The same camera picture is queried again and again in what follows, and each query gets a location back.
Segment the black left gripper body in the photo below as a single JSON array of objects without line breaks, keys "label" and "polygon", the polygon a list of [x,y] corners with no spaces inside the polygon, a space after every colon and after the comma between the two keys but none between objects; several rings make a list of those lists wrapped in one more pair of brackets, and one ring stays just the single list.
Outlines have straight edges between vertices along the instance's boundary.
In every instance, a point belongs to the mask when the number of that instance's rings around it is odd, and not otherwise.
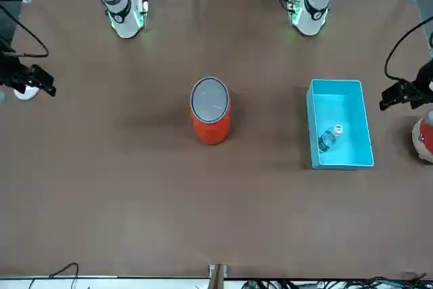
[{"label": "black left gripper body", "polygon": [[432,62],[424,64],[415,80],[407,83],[405,88],[412,109],[432,103]]}]

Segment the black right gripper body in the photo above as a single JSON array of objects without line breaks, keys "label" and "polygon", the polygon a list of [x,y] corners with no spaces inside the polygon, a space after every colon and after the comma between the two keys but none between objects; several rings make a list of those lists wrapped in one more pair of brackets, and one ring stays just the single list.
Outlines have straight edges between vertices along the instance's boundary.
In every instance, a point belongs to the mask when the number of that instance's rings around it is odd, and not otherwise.
[{"label": "black right gripper body", "polygon": [[25,91],[26,86],[34,87],[33,66],[22,64],[16,57],[1,54],[1,85],[17,91]]}]

